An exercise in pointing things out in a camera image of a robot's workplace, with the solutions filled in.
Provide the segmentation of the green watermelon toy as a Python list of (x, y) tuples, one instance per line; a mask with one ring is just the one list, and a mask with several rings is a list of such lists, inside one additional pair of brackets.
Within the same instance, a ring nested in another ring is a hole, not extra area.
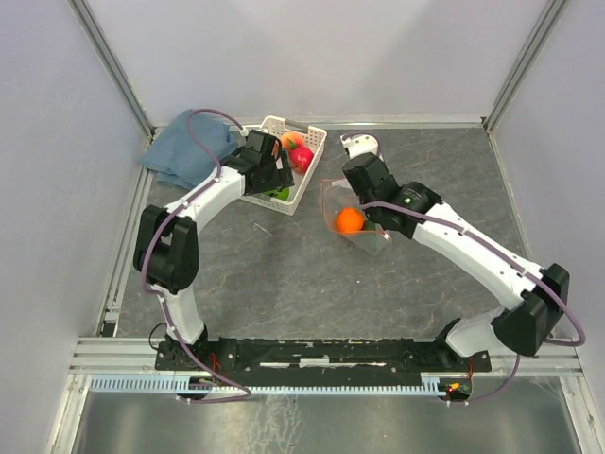
[(287, 201), (289, 198), (289, 188), (283, 187), (283, 188), (270, 190), (270, 191), (265, 192), (265, 195), (267, 197), (277, 199), (280, 201)]

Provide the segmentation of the red pomegranate toy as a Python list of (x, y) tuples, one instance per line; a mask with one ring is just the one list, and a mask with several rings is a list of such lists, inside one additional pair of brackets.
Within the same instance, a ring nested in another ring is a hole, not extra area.
[(289, 161), (294, 170), (305, 173), (315, 157), (308, 147), (296, 147), (288, 152)]

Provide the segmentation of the clear zip top bag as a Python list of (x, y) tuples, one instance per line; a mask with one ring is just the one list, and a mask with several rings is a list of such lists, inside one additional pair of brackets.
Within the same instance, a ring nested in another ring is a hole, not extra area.
[(327, 229), (366, 253), (377, 255), (391, 244), (391, 236), (362, 212), (345, 178), (320, 181), (320, 207)]

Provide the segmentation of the white plastic basket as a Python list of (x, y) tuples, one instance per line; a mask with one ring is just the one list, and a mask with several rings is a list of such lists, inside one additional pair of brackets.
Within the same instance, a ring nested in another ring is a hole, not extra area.
[(324, 152), (327, 131), (316, 126), (297, 123), (275, 115), (268, 115), (260, 124), (249, 125), (249, 128), (265, 129), (268, 133), (276, 136), (282, 136), (285, 132), (289, 131), (299, 132), (305, 140), (305, 145), (314, 153), (313, 160), (306, 172), (304, 174), (294, 173), (294, 185), (288, 189), (288, 197), (285, 200), (264, 194), (242, 197), (243, 201), (251, 204), (293, 216)]

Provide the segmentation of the orange fruit toy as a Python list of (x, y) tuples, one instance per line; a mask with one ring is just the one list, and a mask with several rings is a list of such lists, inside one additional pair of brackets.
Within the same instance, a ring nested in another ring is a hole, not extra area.
[(364, 223), (363, 214), (353, 207), (343, 208), (337, 213), (334, 220), (336, 231), (344, 235), (352, 235), (362, 231)]

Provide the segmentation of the dark green avocado toy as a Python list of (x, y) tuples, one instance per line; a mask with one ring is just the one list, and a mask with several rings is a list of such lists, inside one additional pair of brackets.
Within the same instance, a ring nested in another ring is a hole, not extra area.
[(366, 221), (363, 225), (364, 232), (378, 232), (380, 227), (371, 221)]

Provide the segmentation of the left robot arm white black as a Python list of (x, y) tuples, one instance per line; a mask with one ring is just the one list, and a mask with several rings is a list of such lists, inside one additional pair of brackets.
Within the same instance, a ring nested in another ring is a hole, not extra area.
[(133, 257), (143, 290), (160, 302), (169, 337), (180, 341), (177, 359), (190, 369), (209, 357), (192, 290), (200, 266), (199, 234), (232, 202), (294, 185), (281, 140), (263, 131), (250, 131), (243, 146), (214, 163), (210, 176), (180, 199), (145, 208)]

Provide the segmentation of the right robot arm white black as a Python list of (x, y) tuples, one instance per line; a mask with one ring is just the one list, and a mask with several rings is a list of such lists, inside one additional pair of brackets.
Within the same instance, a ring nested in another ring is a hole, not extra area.
[(543, 267), (509, 251), (425, 185), (398, 184), (371, 153), (354, 157), (342, 171), (371, 222), (443, 255), (499, 302), (496, 310), (446, 329), (445, 340), (433, 348), (441, 368), (455, 370), (468, 357), (499, 346), (524, 357), (539, 351), (563, 315), (570, 281), (564, 267)]

